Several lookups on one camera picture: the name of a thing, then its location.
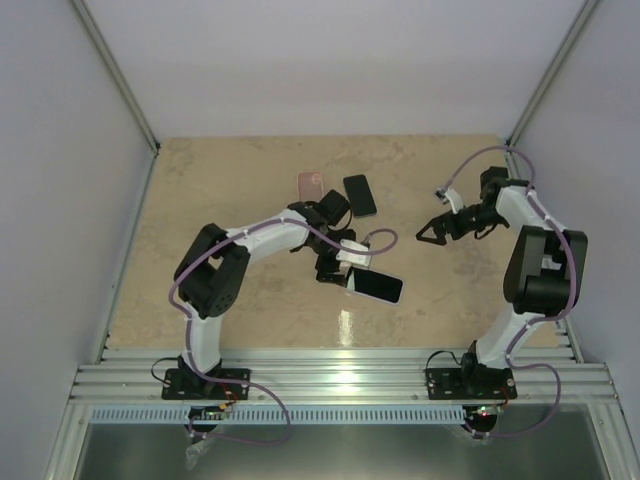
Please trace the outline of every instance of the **gray floor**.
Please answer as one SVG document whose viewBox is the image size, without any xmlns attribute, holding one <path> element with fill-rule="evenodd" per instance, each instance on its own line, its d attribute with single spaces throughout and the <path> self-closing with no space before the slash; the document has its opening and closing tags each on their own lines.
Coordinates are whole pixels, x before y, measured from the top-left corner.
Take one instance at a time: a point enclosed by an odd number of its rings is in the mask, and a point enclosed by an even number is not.
<svg viewBox="0 0 640 480">
<path fill-rule="evenodd" d="M 502 429 L 535 423 L 538 407 L 511 407 Z M 218 442 L 195 468 L 180 426 L 91 428 L 80 480 L 268 479 L 601 479 L 608 478 L 583 412 L 564 410 L 543 430 L 517 440 L 472 441 L 459 427 L 308 426 L 280 447 Z M 267 438 L 275 427 L 229 432 Z"/>
</svg>

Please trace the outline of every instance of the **black smartphone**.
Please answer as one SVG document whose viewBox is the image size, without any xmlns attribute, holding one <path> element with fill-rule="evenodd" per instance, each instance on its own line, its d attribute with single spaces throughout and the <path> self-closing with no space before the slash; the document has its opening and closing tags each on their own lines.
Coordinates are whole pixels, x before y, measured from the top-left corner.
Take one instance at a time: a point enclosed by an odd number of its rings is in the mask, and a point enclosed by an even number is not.
<svg viewBox="0 0 640 480">
<path fill-rule="evenodd" d="M 403 288 L 404 282 L 399 278 L 372 270 L 352 267 L 347 275 L 347 290 L 392 305 L 400 301 Z"/>
<path fill-rule="evenodd" d="M 376 203 L 373 201 L 373 195 L 371 195 L 371 189 L 369 188 L 369 182 L 364 175 L 354 175 L 352 177 L 345 177 L 342 182 L 344 183 L 344 190 L 347 192 L 349 203 L 351 203 L 351 210 L 355 218 L 368 217 L 378 213 Z"/>
</svg>

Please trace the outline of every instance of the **smartphone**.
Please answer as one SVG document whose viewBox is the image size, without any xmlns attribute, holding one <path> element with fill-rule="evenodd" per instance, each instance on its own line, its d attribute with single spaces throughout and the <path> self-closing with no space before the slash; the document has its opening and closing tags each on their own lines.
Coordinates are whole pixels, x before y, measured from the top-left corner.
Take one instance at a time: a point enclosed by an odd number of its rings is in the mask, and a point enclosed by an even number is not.
<svg viewBox="0 0 640 480">
<path fill-rule="evenodd" d="M 396 305 L 402 296 L 404 282 L 396 277 L 372 270 L 351 267 L 347 275 L 347 290 Z"/>
<path fill-rule="evenodd" d="M 344 190 L 349 197 L 349 203 L 351 203 L 351 210 L 355 218 L 368 217 L 378 213 L 376 203 L 373 201 L 373 195 L 369 188 L 369 182 L 364 175 L 354 175 L 352 177 L 345 177 L 342 182 L 344 183 Z"/>
<path fill-rule="evenodd" d="M 324 197 L 324 185 L 320 172 L 302 172 L 298 174 L 298 200 L 300 202 L 319 202 Z"/>
</svg>

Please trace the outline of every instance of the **table surface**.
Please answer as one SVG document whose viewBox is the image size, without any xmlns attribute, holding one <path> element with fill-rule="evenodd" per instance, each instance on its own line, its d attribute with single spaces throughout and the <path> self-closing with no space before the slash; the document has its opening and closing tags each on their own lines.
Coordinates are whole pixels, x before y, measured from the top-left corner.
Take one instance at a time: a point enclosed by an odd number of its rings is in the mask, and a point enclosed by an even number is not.
<svg viewBox="0 0 640 480">
<path fill-rule="evenodd" d="M 315 280 L 305 248 L 252 265 L 222 327 L 223 348 L 467 347 L 504 306 L 502 279 L 515 233 L 502 227 L 477 241 L 446 247 L 415 240 L 446 211 L 434 197 L 468 155 L 496 144 L 493 136 L 344 136 L 175 138 L 163 143 L 111 325 L 111 348 L 180 348 L 182 314 L 167 302 L 173 273 L 208 223 L 240 227 L 297 200 L 298 173 L 319 170 L 325 192 L 344 193 L 342 179 L 367 176 L 378 206 L 351 226 L 362 240 L 389 227 L 397 246 L 371 268 L 405 282 L 401 302 L 387 305 Z M 458 178 L 467 204 L 479 201 L 479 175 L 504 165 L 487 153 Z M 376 236 L 372 248 L 390 240 Z M 529 346 L 556 346 L 550 325 Z"/>
</svg>

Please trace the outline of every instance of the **white wall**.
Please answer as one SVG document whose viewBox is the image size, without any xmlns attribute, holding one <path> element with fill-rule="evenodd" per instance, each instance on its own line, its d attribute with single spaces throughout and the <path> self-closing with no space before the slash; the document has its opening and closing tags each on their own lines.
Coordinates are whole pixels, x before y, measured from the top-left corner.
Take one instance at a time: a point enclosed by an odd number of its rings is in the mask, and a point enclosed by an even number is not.
<svg viewBox="0 0 640 480">
<path fill-rule="evenodd" d="M 640 446 L 638 19 L 638 2 L 603 2 L 520 145 L 547 206 L 589 236 L 580 344 L 609 364 Z"/>
<path fill-rule="evenodd" d="M 511 133 L 582 0 L 89 0 L 160 137 Z"/>
<path fill-rule="evenodd" d="M 150 154 L 65 0 L 0 3 L 0 478 L 42 478 Z"/>
</svg>

